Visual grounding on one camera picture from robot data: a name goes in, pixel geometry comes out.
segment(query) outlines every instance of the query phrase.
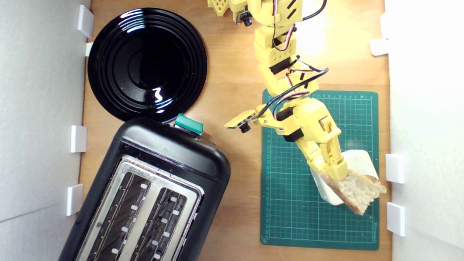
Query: bread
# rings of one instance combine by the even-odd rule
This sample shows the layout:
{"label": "bread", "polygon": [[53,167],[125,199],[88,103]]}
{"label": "bread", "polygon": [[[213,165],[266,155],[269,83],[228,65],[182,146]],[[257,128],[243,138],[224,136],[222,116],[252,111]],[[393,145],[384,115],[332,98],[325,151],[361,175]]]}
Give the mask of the bread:
{"label": "bread", "polygon": [[319,174],[322,180],[340,199],[358,215],[364,215],[369,204],[386,193],[386,187],[375,177],[365,176],[355,170],[348,170],[343,180],[332,179],[326,171]]}

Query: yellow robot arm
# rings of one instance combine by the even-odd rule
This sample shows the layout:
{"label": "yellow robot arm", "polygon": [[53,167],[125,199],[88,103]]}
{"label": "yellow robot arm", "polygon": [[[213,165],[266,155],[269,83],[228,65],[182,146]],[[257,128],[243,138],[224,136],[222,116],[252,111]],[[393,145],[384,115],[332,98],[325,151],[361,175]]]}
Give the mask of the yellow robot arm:
{"label": "yellow robot arm", "polygon": [[[328,70],[318,70],[296,55],[293,32],[295,23],[303,20],[303,0],[208,0],[216,12],[223,2],[232,10],[236,23],[250,25],[253,17],[263,25],[255,31],[255,56],[264,84],[274,97],[272,102],[238,115],[225,127],[242,132],[250,129],[249,123],[273,128],[285,140],[297,144],[316,172],[326,170],[331,178],[344,179],[348,169],[338,141],[341,130],[326,106],[308,97],[319,89],[314,80]],[[281,111],[271,112],[271,104],[281,102]]]}

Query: black plate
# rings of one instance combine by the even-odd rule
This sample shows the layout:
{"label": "black plate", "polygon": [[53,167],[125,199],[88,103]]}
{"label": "black plate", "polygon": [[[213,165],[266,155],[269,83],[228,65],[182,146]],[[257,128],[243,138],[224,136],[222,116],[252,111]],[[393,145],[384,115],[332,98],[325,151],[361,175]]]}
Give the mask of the black plate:
{"label": "black plate", "polygon": [[193,105],[206,68],[206,50],[192,24],[170,11],[141,8],[101,30],[88,75],[97,100],[113,116],[166,122]]}

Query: wooden table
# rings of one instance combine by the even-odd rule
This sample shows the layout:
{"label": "wooden table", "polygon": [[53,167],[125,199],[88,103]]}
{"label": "wooden table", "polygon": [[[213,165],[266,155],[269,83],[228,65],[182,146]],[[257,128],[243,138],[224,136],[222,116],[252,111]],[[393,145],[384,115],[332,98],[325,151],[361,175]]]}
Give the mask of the wooden table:
{"label": "wooden table", "polygon": [[[390,194],[380,198],[378,251],[261,245],[261,130],[252,127],[242,134],[222,127],[238,113],[261,103],[264,84],[253,51],[258,24],[235,26],[230,12],[217,17],[207,8],[206,0],[92,0],[93,36],[117,15],[140,7],[164,8],[185,17],[198,29],[207,47],[206,85],[186,115],[204,123],[207,134],[228,157],[232,174],[199,260],[391,260],[392,236],[386,224]],[[318,80],[321,88],[378,92],[380,178],[385,182],[384,155],[390,149],[388,63],[386,57],[375,58],[369,51],[369,41],[380,37],[379,16],[383,12],[383,0],[329,0],[320,15],[305,22],[311,23],[306,30],[312,41],[305,42],[300,53],[312,65],[330,68]],[[121,124],[96,101],[86,79],[84,126],[88,127],[88,148],[82,155],[80,173],[85,194]]]}

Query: cutting mat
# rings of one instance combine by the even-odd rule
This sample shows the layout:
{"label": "cutting mat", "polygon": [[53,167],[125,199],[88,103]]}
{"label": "cutting mat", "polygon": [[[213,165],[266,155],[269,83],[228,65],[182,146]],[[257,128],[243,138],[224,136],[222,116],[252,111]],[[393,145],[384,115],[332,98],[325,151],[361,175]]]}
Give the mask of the cutting mat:
{"label": "cutting mat", "polygon": [[[379,173],[378,96],[366,91],[324,91],[324,102],[342,130],[343,151],[366,150]],[[271,96],[263,93],[264,103]],[[306,160],[294,143],[263,128],[261,242],[265,245],[377,250],[379,199],[364,216],[332,206],[317,190]]]}

